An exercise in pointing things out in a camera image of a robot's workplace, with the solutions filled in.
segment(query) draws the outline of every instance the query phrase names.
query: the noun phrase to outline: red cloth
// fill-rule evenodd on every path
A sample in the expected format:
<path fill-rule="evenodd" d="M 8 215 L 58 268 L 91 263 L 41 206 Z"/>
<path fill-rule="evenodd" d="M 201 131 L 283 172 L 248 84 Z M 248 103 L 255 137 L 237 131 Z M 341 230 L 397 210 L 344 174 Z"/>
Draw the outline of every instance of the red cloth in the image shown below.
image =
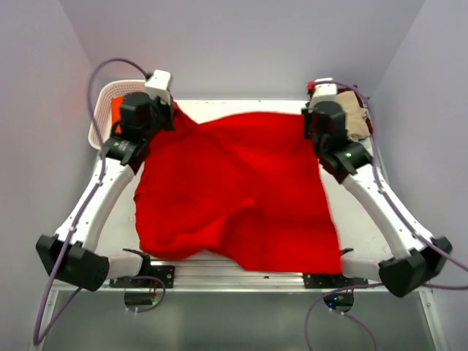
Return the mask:
<path fill-rule="evenodd" d="M 135 193 L 140 248 L 165 260 L 202 249 L 247 270 L 341 273 L 339 244 L 303 120 L 242 113 L 151 144 Z"/>

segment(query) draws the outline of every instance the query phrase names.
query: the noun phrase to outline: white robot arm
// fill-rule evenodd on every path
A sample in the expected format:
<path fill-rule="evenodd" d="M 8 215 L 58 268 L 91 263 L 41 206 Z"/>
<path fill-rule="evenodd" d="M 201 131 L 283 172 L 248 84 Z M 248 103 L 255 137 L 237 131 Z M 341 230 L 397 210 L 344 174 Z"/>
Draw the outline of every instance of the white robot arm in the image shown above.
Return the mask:
<path fill-rule="evenodd" d="M 436 276 L 445 264 L 445 258 L 427 247 L 407 228 L 397 216 L 385 193 L 404 218 L 412 223 L 418 234 L 444 252 L 450 253 L 452 246 L 445 237 L 435 238 L 416 221 L 400 199 L 385 182 L 377 168 L 382 188 L 374 178 L 372 156 L 360 144 L 347 139 L 345 128 L 346 113 L 334 102 L 338 93 L 332 78 L 316 80 L 320 84 L 310 91 L 311 101 L 303 109 L 304 136 L 311 139 L 320 164 L 348 192 L 350 192 L 378 226 L 390 247 L 390 260 L 362 259 L 347 254 L 342 263 L 343 274 L 347 277 L 382 282 L 394 295 L 405 296 Z"/>
<path fill-rule="evenodd" d="M 155 71 L 146 81 L 144 92 L 124 97 L 120 122 L 122 132 L 115 133 L 113 127 L 105 143 L 105 176 L 80 218 L 57 279 L 95 291 L 108 279 L 151 275 L 151 259 L 147 254 L 124 249 L 105 257 L 96 254 L 95 250 L 110 211 L 142 165 L 151 139 L 161 129 L 173 129 L 170 81 L 170 73 Z M 311 101 L 302 111 L 305 137 L 312 140 L 314 151 L 325 170 L 366 209 L 393 254 L 391 260 L 366 260 L 347 254 L 349 249 L 346 249 L 342 256 L 343 274 L 351 278 L 381 281 L 394 295 L 404 296 L 436 276 L 442 270 L 445 259 L 415 238 L 382 196 L 374 182 L 371 155 L 360 143 L 347 139 L 346 115 L 341 105 L 334 102 L 336 94 L 335 84 L 322 83 L 316 86 Z M 99 160 L 96 169 L 100 169 L 101 165 L 102 160 Z M 450 252 L 450 242 L 443 237 L 434 238 L 418 224 L 385 183 L 380 172 L 378 176 L 384 183 L 385 192 L 405 218 L 417 226 L 418 232 L 445 252 Z M 36 248 L 49 274 L 76 212 L 98 181 L 98 172 L 95 172 L 75 209 L 56 234 L 39 238 Z"/>
<path fill-rule="evenodd" d="M 144 92 L 127 94 L 121 106 L 121 132 L 113 126 L 105 142 L 105 175 L 99 180 L 100 159 L 91 180 L 75 209 L 53 237 L 41 235 L 36 250 L 48 274 L 52 271 L 73 219 L 95 184 L 99 188 L 86 206 L 80 223 L 56 278 L 77 287 L 95 291 L 108 279 L 146 276 L 151 270 L 150 257 L 124 249 L 109 257 L 95 253 L 99 237 L 120 194 L 133 179 L 148 155 L 152 138 L 161 129 L 173 129 L 173 100 L 170 95 L 171 74 L 155 71 L 146 81 Z"/>

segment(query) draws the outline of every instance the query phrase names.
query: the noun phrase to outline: gray wall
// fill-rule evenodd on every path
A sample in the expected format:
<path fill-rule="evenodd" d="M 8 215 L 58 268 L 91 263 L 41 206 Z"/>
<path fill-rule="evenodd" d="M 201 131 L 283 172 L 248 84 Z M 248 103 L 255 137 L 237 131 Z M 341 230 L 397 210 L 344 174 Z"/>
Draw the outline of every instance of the gray wall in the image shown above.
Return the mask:
<path fill-rule="evenodd" d="M 408 208 L 468 263 L 468 3 L 426 0 L 373 96 L 388 176 Z M 466 284 L 447 264 L 437 280 Z M 468 294 L 435 292 L 453 351 L 468 343 Z"/>
<path fill-rule="evenodd" d="M 303 99 L 333 75 L 376 88 L 423 0 L 60 0 L 92 64 L 171 71 L 178 98 Z M 134 77 L 129 67 L 107 75 Z"/>
<path fill-rule="evenodd" d="M 93 153 L 91 64 L 56 0 L 0 4 L 0 350 L 23 351 L 46 273 L 34 245 L 71 211 Z"/>

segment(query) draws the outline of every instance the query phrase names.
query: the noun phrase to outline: white laundry basket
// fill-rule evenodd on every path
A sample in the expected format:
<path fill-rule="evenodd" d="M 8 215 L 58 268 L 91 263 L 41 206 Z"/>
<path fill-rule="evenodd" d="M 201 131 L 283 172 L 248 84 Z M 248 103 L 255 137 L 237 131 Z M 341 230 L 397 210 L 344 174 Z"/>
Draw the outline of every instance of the white laundry basket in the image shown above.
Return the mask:
<path fill-rule="evenodd" d="M 106 141 L 109 138 L 110 128 L 112 127 L 112 99 L 115 97 L 121 97 L 133 91 L 143 91 L 144 87 L 144 80 L 134 79 L 117 80 L 102 88 L 97 99 L 96 108 L 94 109 L 94 117 L 96 118 L 97 125 L 102 134 L 103 141 Z M 96 130 L 92 123 L 89 127 L 88 141 L 93 148 L 97 150 L 101 149 L 99 147 Z"/>

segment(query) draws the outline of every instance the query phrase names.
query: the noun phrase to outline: wire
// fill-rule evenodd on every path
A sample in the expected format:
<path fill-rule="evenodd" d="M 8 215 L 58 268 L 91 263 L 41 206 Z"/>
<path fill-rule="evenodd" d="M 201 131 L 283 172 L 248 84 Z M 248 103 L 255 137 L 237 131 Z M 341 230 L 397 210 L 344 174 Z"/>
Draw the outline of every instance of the wire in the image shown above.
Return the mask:
<path fill-rule="evenodd" d="M 370 288 L 370 287 L 381 287 L 381 286 L 383 286 L 382 283 L 373 283 L 373 284 L 353 285 L 353 286 L 350 286 L 350 287 L 340 287 L 339 289 L 331 290 L 330 292 L 327 292 L 326 294 L 321 295 L 317 300 L 315 300 L 312 303 L 312 305 L 310 305 L 309 309 L 307 310 L 306 320 L 304 322 L 304 337 L 306 338 L 307 348 L 309 349 L 309 351 L 314 351 L 314 349 L 312 347 L 312 344 L 310 342 L 310 338 L 309 338 L 309 319 L 310 319 L 310 315 L 312 313 L 312 310 L 314 309 L 314 307 L 320 301 L 323 301 L 324 298 L 327 298 L 330 295 L 340 293 L 341 291 L 348 290 L 348 289 L 353 289 L 353 290 L 354 289 L 367 289 L 367 288 Z M 379 345 L 377 343 L 377 340 L 375 339 L 375 335 L 371 332 L 371 330 L 369 329 L 369 327 L 366 324 L 364 324 L 363 322 L 358 320 L 356 317 L 353 317 L 353 316 L 350 316 L 350 315 L 347 315 L 347 314 L 343 314 L 343 315 L 345 317 L 350 318 L 351 320 L 354 320 L 357 324 L 362 326 L 367 331 L 367 333 L 370 335 L 370 337 L 372 339 L 372 342 L 374 343 L 374 349 L 376 351 L 380 349 Z"/>
<path fill-rule="evenodd" d="M 350 86 L 345 83 L 337 82 L 335 80 L 325 80 L 325 81 L 320 81 L 320 82 L 314 82 L 314 84 L 320 85 L 320 84 L 336 84 L 338 86 L 342 86 L 345 88 L 348 88 L 352 91 L 354 91 L 360 98 L 361 100 L 366 104 L 367 110 L 369 112 L 369 118 L 371 119 L 371 122 L 374 122 L 374 109 L 367 97 L 364 96 L 356 87 Z M 374 180 L 375 183 L 377 184 L 379 190 L 381 191 L 383 197 L 387 201 L 388 205 L 392 208 L 393 212 L 397 215 L 398 218 L 404 223 L 404 225 L 409 229 L 411 233 L 413 233 L 416 238 L 418 238 L 419 241 L 423 242 L 427 247 L 430 247 L 433 249 L 435 252 L 440 254 L 442 257 L 445 259 L 451 261 L 464 271 L 468 272 L 468 265 L 464 264 L 462 261 L 457 260 L 456 258 L 450 256 L 448 253 L 442 251 L 439 249 L 437 246 L 435 246 L 432 242 L 424 238 L 416 228 L 406 219 L 406 217 L 403 215 L 402 212 L 398 209 L 398 206 L 392 201 L 388 193 L 385 191 L 383 188 L 382 181 L 380 180 L 380 177 L 378 176 L 379 172 L 379 167 L 380 167 L 380 161 L 379 158 L 377 157 L 378 149 L 377 149 L 377 137 L 376 137 L 376 130 L 374 127 L 374 134 L 371 137 L 371 147 L 372 147 L 372 153 L 373 155 L 376 155 L 375 157 L 372 158 L 372 172 L 374 174 Z M 446 289 L 446 290 L 468 290 L 468 285 L 463 285 L 463 286 L 451 286 L 451 285 L 438 285 L 438 284 L 430 284 L 427 283 L 425 284 L 426 287 L 431 287 L 431 288 L 437 288 L 437 289 Z"/>
<path fill-rule="evenodd" d="M 91 119 L 91 123 L 94 126 L 94 130 L 96 130 L 97 140 L 99 141 L 99 146 L 101 148 L 101 151 L 100 151 L 101 160 L 102 160 L 101 170 L 100 170 L 100 173 L 99 173 L 98 182 L 93 186 L 93 188 L 89 192 L 86 199 L 83 201 L 83 204 L 78 209 L 78 211 L 77 211 L 77 213 L 75 215 L 75 218 L 72 221 L 72 225 L 70 226 L 67 237 L 65 238 L 65 241 L 64 241 L 64 243 L 63 243 L 63 245 L 61 247 L 61 250 L 60 250 L 60 252 L 58 254 L 56 263 L 53 266 L 52 271 L 50 272 L 50 275 L 49 275 L 49 279 L 48 279 L 48 281 L 47 281 L 47 283 L 45 285 L 44 293 L 42 294 L 42 299 L 41 299 L 41 302 L 40 302 L 40 305 L 39 305 L 39 311 L 37 312 L 36 323 L 34 325 L 34 332 L 33 332 L 33 338 L 32 338 L 34 346 L 39 345 L 44 340 L 44 338 L 47 336 L 50 329 L 52 328 L 53 324 L 60 317 L 61 313 L 65 310 L 65 308 L 72 301 L 72 299 L 81 291 L 81 288 L 77 288 L 76 291 L 74 291 L 73 294 L 71 294 L 71 296 L 65 302 L 64 306 L 60 309 L 60 311 L 58 311 L 58 313 L 55 316 L 52 317 L 52 319 L 50 320 L 47 327 L 45 327 L 44 331 L 41 333 L 42 318 L 44 317 L 45 307 L 47 305 L 47 300 L 49 298 L 50 291 L 52 290 L 53 281 L 57 276 L 57 272 L 59 271 L 60 264 L 61 264 L 62 260 L 64 259 L 67 247 L 70 244 L 70 241 L 72 240 L 73 233 L 76 231 L 76 226 L 78 225 L 78 222 L 80 221 L 80 218 L 83 215 L 83 212 L 85 211 L 86 206 L 90 203 L 91 199 L 96 194 L 96 191 L 98 190 L 99 185 L 100 185 L 100 183 L 101 183 L 101 181 L 102 181 L 102 179 L 104 178 L 104 175 L 105 175 L 104 140 L 102 139 L 101 131 L 100 131 L 99 126 L 97 125 L 97 121 L 96 121 L 96 119 L 94 117 L 94 108 L 93 108 L 93 102 L 92 102 L 92 88 L 93 88 L 93 84 L 94 84 L 94 81 L 96 80 L 96 77 L 97 77 L 98 73 L 101 71 L 101 69 L 104 66 L 106 66 L 107 64 L 109 64 L 111 62 L 124 62 L 126 64 L 130 64 L 133 67 L 135 67 L 136 69 L 138 69 L 143 75 L 146 75 L 143 68 L 138 66 L 135 62 L 127 60 L 126 58 L 110 58 L 110 59 L 108 59 L 106 61 L 103 61 L 101 64 L 99 64 L 94 69 L 94 71 L 91 73 L 91 76 L 90 76 L 89 81 L 88 81 L 88 91 L 87 91 L 87 95 L 86 95 L 86 101 L 87 101 L 87 105 L 88 105 L 88 114 L 89 114 L 89 117 Z"/>

